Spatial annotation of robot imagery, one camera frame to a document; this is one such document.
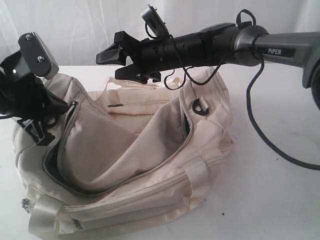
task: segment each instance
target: white curtain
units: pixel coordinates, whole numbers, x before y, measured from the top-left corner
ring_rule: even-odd
[[[19,49],[20,35],[37,32],[59,65],[94,65],[115,32],[147,37],[146,4],[176,37],[234,22],[241,9],[270,34],[320,31],[320,0],[0,0],[0,62]]]

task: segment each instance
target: bolt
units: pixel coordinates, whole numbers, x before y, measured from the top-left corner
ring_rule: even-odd
[[[27,35],[25,35],[25,39],[30,40],[30,39],[32,39],[32,36],[30,34],[27,34]]]
[[[45,60],[45,59],[44,59],[43,56],[38,56],[38,58],[37,58],[37,62],[38,62],[38,63],[42,63],[44,60]]]

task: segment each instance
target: bag handle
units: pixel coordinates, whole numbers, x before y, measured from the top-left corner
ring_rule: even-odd
[[[196,157],[182,165],[191,184],[191,195],[185,199],[189,210],[195,208],[211,189],[208,166],[202,157]]]
[[[35,203],[29,221],[29,233],[43,240],[58,238],[59,222],[56,221],[63,202],[52,197],[42,195]]]

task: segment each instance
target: label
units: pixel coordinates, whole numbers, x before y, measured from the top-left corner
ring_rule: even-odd
[[[293,58],[296,54],[296,50],[294,48],[286,47],[258,47],[257,51],[261,54],[274,55],[285,58]]]

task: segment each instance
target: cream canvas bag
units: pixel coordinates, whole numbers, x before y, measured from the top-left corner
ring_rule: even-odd
[[[13,132],[22,206],[41,239],[101,239],[168,223],[207,196],[233,148],[218,74],[177,91],[109,82],[120,88],[92,92],[94,101],[77,79],[57,74],[45,86],[70,109],[49,129],[55,140],[37,146],[20,126]]]

